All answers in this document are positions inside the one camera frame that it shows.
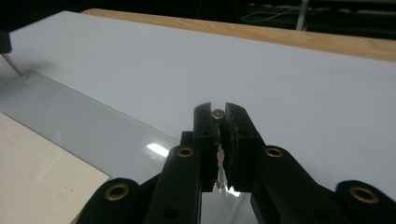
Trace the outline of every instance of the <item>small object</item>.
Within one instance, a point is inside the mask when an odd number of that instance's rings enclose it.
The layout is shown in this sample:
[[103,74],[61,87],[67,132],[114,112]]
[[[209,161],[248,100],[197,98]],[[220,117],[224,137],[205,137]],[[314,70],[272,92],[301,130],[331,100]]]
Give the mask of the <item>small object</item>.
[[0,31],[0,54],[3,58],[8,62],[8,64],[14,69],[16,73],[20,76],[21,79],[26,79],[27,76],[18,68],[18,66],[14,63],[14,61],[9,57],[9,53],[11,52],[11,39],[9,38],[9,33]]
[[214,119],[223,119],[223,118],[224,118],[224,115],[225,115],[224,111],[223,111],[223,110],[220,110],[220,109],[215,109],[215,110],[212,112],[212,117],[213,117]]

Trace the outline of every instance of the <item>screw hole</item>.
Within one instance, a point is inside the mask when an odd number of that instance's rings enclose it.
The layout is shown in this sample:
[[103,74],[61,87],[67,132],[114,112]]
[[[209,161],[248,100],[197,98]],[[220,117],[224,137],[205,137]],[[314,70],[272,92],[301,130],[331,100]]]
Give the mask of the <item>screw hole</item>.
[[194,154],[194,151],[191,148],[183,147],[177,150],[179,157],[190,157],[192,154]]
[[126,183],[112,185],[106,190],[105,197],[109,201],[117,201],[129,193],[129,186]]
[[376,196],[376,194],[374,194],[369,189],[366,189],[363,187],[359,187],[359,186],[351,187],[349,189],[349,193],[352,194],[352,196],[355,199],[357,199],[363,203],[378,203],[379,202],[379,198],[378,198],[378,196]]
[[314,211],[315,217],[322,222],[330,222],[332,217],[326,211],[317,209]]
[[283,152],[278,148],[267,148],[265,149],[265,154],[275,158],[279,158],[283,156]]
[[178,218],[179,212],[176,208],[166,208],[165,211],[163,212],[163,216],[166,219],[176,219]]

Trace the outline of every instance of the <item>cable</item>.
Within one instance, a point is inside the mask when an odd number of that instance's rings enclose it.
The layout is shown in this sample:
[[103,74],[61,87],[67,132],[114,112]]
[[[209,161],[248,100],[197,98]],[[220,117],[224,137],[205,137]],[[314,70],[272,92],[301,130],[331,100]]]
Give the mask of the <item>cable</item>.
[[201,11],[202,1],[203,1],[203,0],[201,0],[201,1],[199,2],[199,6],[198,6],[197,13],[196,13],[196,15],[195,15],[195,19],[198,19],[199,12]]
[[241,17],[241,18],[240,18],[240,20],[241,20],[241,21],[248,21],[248,22],[262,22],[262,21],[269,21],[269,20],[271,20],[271,19],[273,19],[273,18],[275,18],[275,17],[281,16],[281,15],[283,15],[283,14],[286,14],[286,13],[288,13],[288,12],[291,12],[291,11],[293,11],[293,10],[294,10],[294,8],[292,8],[292,9],[289,9],[289,10],[287,10],[287,11],[284,11],[284,12],[281,12],[281,13],[278,13],[278,14],[276,14],[275,16],[272,16],[272,17],[269,17],[269,18],[266,18],[266,19],[263,19],[263,20],[258,20],[258,21],[250,21],[250,20],[245,20],[245,18],[248,18],[248,17],[250,17],[250,16],[253,16],[253,15],[257,15],[257,14],[265,14],[265,13],[263,13],[263,12],[253,12],[253,13],[251,13],[251,14],[248,14],[248,15],[246,15],[246,16],[243,16],[243,17]]

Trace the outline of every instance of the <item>wooden table edge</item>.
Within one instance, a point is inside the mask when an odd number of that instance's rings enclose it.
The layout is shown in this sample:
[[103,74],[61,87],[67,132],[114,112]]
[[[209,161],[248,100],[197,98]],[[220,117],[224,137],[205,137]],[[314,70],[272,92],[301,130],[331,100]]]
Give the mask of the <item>wooden table edge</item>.
[[329,35],[219,21],[199,21],[99,8],[88,9],[81,13],[123,21],[143,22],[147,24],[193,30],[216,35],[234,36],[304,49],[314,49],[396,62],[396,41],[393,40],[348,35]]

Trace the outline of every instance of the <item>transparent acrylic sheet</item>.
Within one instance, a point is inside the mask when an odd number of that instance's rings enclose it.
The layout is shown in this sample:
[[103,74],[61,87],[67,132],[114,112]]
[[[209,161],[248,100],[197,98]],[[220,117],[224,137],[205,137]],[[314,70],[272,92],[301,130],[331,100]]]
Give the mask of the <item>transparent acrylic sheet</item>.
[[[15,77],[0,86],[0,112],[112,178],[142,184],[158,174],[165,161],[147,145],[170,149],[179,143],[52,79],[33,71],[28,76],[25,81]],[[224,190],[214,191],[203,194],[202,223],[257,222],[248,194],[236,197]]]
[[108,175],[0,113],[0,223],[70,223],[107,180]]

